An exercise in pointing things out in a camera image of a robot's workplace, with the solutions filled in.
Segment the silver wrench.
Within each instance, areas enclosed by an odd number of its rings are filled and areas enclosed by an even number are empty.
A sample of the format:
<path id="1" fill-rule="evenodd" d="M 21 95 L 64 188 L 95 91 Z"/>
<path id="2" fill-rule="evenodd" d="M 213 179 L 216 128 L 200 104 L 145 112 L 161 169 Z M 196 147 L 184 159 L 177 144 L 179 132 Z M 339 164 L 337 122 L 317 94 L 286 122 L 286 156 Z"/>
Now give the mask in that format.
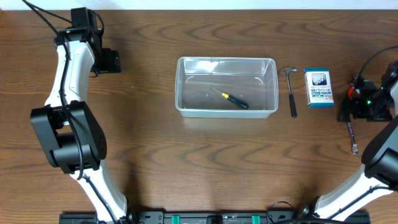
<path id="1" fill-rule="evenodd" d="M 354 136 L 354 131 L 353 131 L 353 127 L 351 123 L 347 123 L 348 125 L 348 130 L 349 130 L 349 136 L 351 139 L 351 144 L 352 144 L 352 148 L 351 151 L 353 153 L 353 155 L 357 155 L 358 154 L 358 145 Z"/>

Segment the clear plastic container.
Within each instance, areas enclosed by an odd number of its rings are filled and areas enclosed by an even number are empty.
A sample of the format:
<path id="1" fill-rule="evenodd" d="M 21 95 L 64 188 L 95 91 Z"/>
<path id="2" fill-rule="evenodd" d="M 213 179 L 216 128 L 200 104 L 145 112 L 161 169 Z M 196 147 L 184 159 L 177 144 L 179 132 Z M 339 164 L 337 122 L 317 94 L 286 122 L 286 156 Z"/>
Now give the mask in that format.
<path id="1" fill-rule="evenodd" d="M 249 109 L 241 109 L 211 87 L 245 101 Z M 267 118 L 279 107 L 276 63 L 272 58 L 181 57 L 175 107 L 186 118 Z"/>

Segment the black yellow screwdriver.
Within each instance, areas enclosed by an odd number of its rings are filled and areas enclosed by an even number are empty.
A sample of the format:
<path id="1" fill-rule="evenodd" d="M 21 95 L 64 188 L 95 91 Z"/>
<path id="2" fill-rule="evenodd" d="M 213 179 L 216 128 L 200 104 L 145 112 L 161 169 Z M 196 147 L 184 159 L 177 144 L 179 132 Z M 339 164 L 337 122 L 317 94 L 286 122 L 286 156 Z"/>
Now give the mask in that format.
<path id="1" fill-rule="evenodd" d="M 216 92 L 218 92 L 223 98 L 226 98 L 228 101 L 234 103 L 236 106 L 240 107 L 241 109 L 244 109 L 244 110 L 248 110 L 249 109 L 249 105 L 245 101 L 243 101 L 243 100 L 241 100 L 241 99 L 239 99 L 239 98 L 237 98 L 237 97 L 235 97 L 233 95 L 230 95 L 228 93 L 220 91 L 220 90 L 218 90 L 218 89 L 216 89 L 214 87 L 211 87 L 211 89 L 216 91 Z"/>

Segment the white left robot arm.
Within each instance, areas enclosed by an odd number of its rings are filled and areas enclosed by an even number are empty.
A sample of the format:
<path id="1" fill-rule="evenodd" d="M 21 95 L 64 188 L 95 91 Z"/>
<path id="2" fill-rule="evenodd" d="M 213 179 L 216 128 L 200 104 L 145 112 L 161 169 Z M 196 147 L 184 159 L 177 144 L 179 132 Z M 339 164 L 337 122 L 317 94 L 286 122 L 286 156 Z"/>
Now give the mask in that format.
<path id="1" fill-rule="evenodd" d="M 94 215 L 61 215 L 60 223 L 135 223 L 127 198 L 105 163 L 105 134 L 87 104 L 90 74 L 121 72 L 119 53 L 104 48 L 101 16 L 85 7 L 71 10 L 70 26 L 55 31 L 58 65 L 52 91 L 30 122 L 52 167 L 76 180 Z"/>

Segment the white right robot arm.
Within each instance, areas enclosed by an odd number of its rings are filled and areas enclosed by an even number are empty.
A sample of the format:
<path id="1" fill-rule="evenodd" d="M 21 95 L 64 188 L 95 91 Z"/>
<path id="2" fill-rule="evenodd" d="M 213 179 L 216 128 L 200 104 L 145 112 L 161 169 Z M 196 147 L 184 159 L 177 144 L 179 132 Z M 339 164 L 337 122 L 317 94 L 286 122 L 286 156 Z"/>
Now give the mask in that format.
<path id="1" fill-rule="evenodd" d="M 354 89 L 358 97 L 346 97 L 341 106 L 343 121 L 354 119 L 387 121 L 389 124 L 366 146 L 361 166 L 332 192 L 320 196 L 308 217 L 344 221 L 369 202 L 397 191 L 397 61 L 381 78 L 381 87 L 358 75 Z"/>

